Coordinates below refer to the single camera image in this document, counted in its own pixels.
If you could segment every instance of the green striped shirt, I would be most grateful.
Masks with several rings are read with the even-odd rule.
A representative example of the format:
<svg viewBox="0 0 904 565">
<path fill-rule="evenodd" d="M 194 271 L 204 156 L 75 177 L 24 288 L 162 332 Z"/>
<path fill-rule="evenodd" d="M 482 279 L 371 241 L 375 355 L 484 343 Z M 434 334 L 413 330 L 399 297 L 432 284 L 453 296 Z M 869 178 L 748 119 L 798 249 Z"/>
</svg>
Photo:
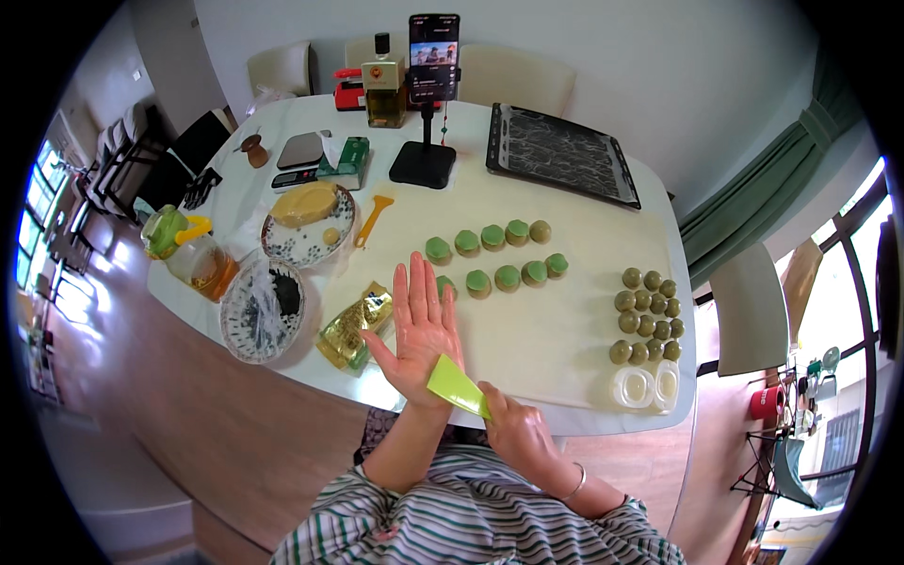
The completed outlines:
<svg viewBox="0 0 904 565">
<path fill-rule="evenodd" d="M 684 557 L 641 501 L 587 520 L 486 447 L 441 445 L 424 481 L 399 495 L 355 467 L 326 486 L 271 564 L 640 563 Z"/>
</svg>

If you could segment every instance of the black phone holder base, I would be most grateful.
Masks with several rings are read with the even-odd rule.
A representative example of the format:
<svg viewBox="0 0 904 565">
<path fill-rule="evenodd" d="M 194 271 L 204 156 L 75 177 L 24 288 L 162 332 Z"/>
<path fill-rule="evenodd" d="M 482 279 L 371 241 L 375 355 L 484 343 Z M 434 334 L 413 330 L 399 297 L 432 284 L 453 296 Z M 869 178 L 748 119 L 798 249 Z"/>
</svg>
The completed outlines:
<svg viewBox="0 0 904 565">
<path fill-rule="evenodd" d="M 461 70 L 456 71 L 456 81 L 461 80 Z M 395 163 L 390 168 L 390 180 L 394 183 L 416 184 L 436 190 L 446 188 L 456 151 L 452 147 L 430 143 L 430 124 L 433 121 L 433 102 L 420 105 L 424 119 L 424 141 L 406 141 Z"/>
</svg>

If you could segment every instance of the phone screen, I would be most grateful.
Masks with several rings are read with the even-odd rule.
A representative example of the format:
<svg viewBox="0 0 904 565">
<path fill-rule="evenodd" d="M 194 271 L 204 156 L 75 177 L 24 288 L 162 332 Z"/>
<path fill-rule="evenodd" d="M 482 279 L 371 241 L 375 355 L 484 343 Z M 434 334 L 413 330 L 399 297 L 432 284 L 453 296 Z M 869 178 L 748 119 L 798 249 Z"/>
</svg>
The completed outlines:
<svg viewBox="0 0 904 565">
<path fill-rule="evenodd" d="M 411 103 L 455 99 L 458 20 L 457 14 L 421 14 L 408 20 Z"/>
</svg>

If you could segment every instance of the green plastic scraper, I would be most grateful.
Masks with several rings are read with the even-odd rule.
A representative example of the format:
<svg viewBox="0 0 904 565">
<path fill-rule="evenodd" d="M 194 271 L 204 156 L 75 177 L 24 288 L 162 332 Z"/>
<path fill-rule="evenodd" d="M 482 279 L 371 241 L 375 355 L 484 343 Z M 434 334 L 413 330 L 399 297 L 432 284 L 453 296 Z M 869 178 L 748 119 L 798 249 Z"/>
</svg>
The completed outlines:
<svg viewBox="0 0 904 565">
<path fill-rule="evenodd" d="M 486 408 L 486 396 L 444 353 L 439 356 L 437 366 L 430 374 L 427 388 L 462 410 L 467 410 L 484 419 L 493 419 L 490 416 L 490 410 Z"/>
</svg>

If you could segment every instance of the green curtain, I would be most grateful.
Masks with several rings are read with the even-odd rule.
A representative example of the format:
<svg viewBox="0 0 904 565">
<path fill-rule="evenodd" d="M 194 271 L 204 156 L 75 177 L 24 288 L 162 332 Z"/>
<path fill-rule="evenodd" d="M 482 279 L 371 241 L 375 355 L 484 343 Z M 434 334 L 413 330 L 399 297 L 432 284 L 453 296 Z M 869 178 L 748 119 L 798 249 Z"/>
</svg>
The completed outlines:
<svg viewBox="0 0 904 565">
<path fill-rule="evenodd" d="M 832 142 L 861 118 L 846 78 L 820 47 L 809 108 L 681 220 L 691 286 L 705 283 L 715 269 L 766 233 L 804 190 Z"/>
</svg>

